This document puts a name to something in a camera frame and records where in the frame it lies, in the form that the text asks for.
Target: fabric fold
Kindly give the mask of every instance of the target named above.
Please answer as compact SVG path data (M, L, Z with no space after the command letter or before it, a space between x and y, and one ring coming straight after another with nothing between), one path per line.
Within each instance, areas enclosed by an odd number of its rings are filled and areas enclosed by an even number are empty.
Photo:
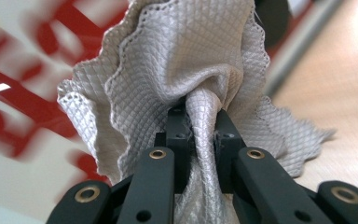
M220 109L248 146L270 151L290 175L331 134L262 95L269 57L254 16L251 0L132 1L123 22L104 34L100 55L59 86L58 102L113 184L133 174L155 133L164 132L168 109L185 99L197 153L185 192L175 197L175 223L238 222L215 170Z

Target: cloth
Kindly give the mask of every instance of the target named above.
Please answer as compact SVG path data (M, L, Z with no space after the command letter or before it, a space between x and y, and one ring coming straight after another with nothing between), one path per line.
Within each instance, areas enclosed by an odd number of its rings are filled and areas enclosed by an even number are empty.
M105 32L100 55L74 68L58 102L113 184L134 172L167 111L186 102L196 142L190 179L175 197L175 223L236 223L220 191L213 154L216 114L225 109L247 146L272 153L300 175L331 132L296 121L262 95L269 57L251 0L132 1Z

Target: screw hole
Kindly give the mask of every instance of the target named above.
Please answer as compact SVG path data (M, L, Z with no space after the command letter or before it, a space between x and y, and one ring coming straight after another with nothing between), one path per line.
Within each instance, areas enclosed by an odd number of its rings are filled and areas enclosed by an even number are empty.
M146 222L152 217L149 211L143 210L136 215L136 219L140 222Z
M264 153L262 151L256 150L256 149L251 149L248 150L247 152L248 156L253 158L253 159L263 159L264 158Z
M298 218L299 220L301 220L303 222L311 222L310 215L308 215L305 212L295 211L295 216L296 216L296 218Z
M167 153L166 153L165 151L159 150L159 149L153 150L153 151L151 151L150 154L149 154L149 156L150 156L151 158L156 159L156 160L162 159L162 158L164 158L166 155L167 155Z
M89 203L100 195L100 189L97 186L87 186L75 195L78 203Z
M358 194L344 187L331 188L333 195L344 203L358 203Z

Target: wooden floor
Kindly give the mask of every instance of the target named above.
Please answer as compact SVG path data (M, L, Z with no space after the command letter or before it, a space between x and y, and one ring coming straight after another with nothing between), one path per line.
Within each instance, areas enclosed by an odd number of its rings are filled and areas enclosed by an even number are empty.
M296 181L313 190L333 179L358 187L358 0L343 1L273 102L318 128L337 129Z

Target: red and white backdrop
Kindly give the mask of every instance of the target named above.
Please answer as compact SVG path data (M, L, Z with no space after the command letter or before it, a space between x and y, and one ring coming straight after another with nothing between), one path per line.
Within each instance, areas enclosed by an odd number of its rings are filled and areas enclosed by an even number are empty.
M44 223L74 184L107 181L56 103L56 87L74 64L98 54L103 32L127 7L126 0L0 0L0 223Z

